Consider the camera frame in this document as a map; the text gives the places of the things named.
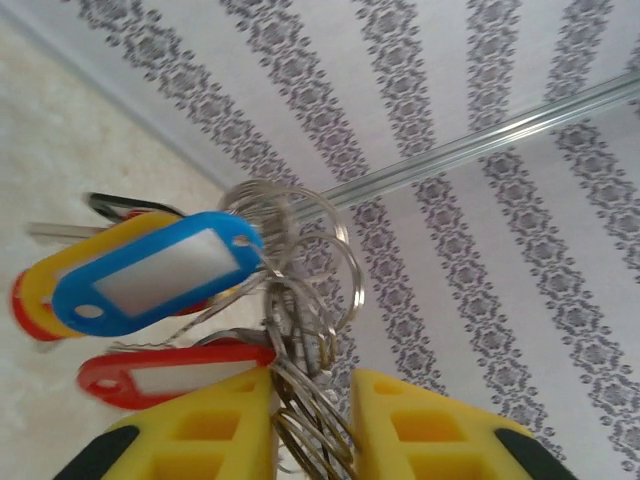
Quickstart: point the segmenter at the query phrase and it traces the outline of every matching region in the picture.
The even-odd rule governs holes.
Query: metal key blade
[[[49,353],[61,343],[62,340],[55,340],[53,342],[41,342],[39,340],[34,340],[33,349],[38,353]]]
[[[73,245],[98,233],[102,227],[84,227],[80,225],[61,225],[58,223],[31,222],[27,225],[27,234],[41,245]]]

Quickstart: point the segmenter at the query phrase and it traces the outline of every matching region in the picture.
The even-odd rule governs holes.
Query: bunch of keys
[[[300,235],[290,196],[307,197],[324,207],[333,232]],[[77,376],[84,392],[114,407],[147,409],[269,366],[284,402],[274,414],[274,426],[299,463],[306,460],[287,434],[285,419],[296,418],[296,424],[320,428],[325,435],[333,432],[334,440],[336,421],[348,432],[326,398],[331,393],[326,379],[337,354],[337,331],[355,318],[364,289],[346,228],[322,197],[299,187],[250,181],[228,192],[217,211],[194,215],[97,193],[86,200],[114,224],[106,229],[50,224],[29,228],[38,240],[70,246],[16,280],[11,304],[22,329],[39,342],[55,344],[87,335],[117,337],[170,322],[168,317],[199,315],[161,344],[116,343],[85,362]],[[336,259],[332,271],[315,277],[304,277],[296,267],[296,252],[318,240],[331,244],[352,273],[353,296],[339,319],[329,313],[312,282],[335,273],[340,262]],[[265,329],[224,330],[191,347],[172,345],[258,288],[265,292]],[[341,437],[339,443],[338,463],[348,469],[353,460],[345,461],[349,447]],[[324,457],[331,456],[322,442],[319,448]]]

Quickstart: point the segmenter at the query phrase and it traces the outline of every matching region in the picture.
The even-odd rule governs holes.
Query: yellow key tag
[[[33,265],[22,277],[19,293],[19,301],[28,321],[57,337],[84,336],[64,325],[51,309],[51,296],[60,279],[85,263],[176,223],[180,218],[165,212],[144,213]]]

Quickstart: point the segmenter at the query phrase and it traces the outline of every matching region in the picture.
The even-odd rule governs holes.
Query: wallpaper
[[[344,211],[367,291],[342,411],[373,368],[513,418],[580,479],[640,478],[639,134],[619,105]]]
[[[637,68],[636,0],[0,0],[223,187],[324,191]]]

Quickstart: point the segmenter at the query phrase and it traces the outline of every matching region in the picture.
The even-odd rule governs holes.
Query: key tag
[[[241,217],[190,215],[68,273],[53,311],[77,332],[127,335],[242,283],[262,247]]]
[[[179,219],[164,212],[145,213],[40,260],[25,271],[14,286],[12,306],[17,312],[16,321],[36,339],[43,338],[43,335],[56,339],[84,336],[60,322],[51,308],[52,295],[60,278],[97,257]]]
[[[101,193],[96,193],[94,195],[101,195],[103,197],[110,197],[110,195],[104,195]],[[123,198],[124,200],[133,200],[133,199],[126,199],[124,197],[115,197],[115,198]],[[161,203],[158,204],[154,204],[152,202],[143,202],[142,200],[140,200],[141,203],[149,203],[152,205],[159,205],[159,206],[164,206]],[[173,207],[169,207],[167,206],[167,211],[171,211],[173,210]],[[138,215],[142,215],[144,213],[148,213],[150,211],[154,211],[154,210],[143,210],[143,209],[136,209],[136,208],[131,208],[130,210],[127,210],[126,212],[123,212],[123,218],[122,220],[120,220],[121,222],[126,222],[127,220],[133,218],[133,217],[137,217]],[[173,314],[174,317],[181,317],[183,315],[191,315],[193,313],[198,313],[201,312],[202,310],[205,310],[207,308],[209,308],[213,302],[214,302],[215,298],[209,298],[207,300],[204,300],[196,305],[191,305],[190,307],[184,308],[182,310],[180,310],[179,312],[176,312]]]
[[[18,326],[34,340],[37,340],[39,342],[56,342],[58,340],[61,340],[64,337],[53,335],[47,330],[44,330],[27,314],[22,301],[22,294],[20,290],[24,274],[25,272],[22,272],[20,275],[18,275],[11,288],[11,298],[9,301],[9,306],[11,308],[13,318],[16,320]]]
[[[249,344],[114,353],[86,361],[76,381],[109,405],[142,410],[265,367],[274,358],[270,348]]]

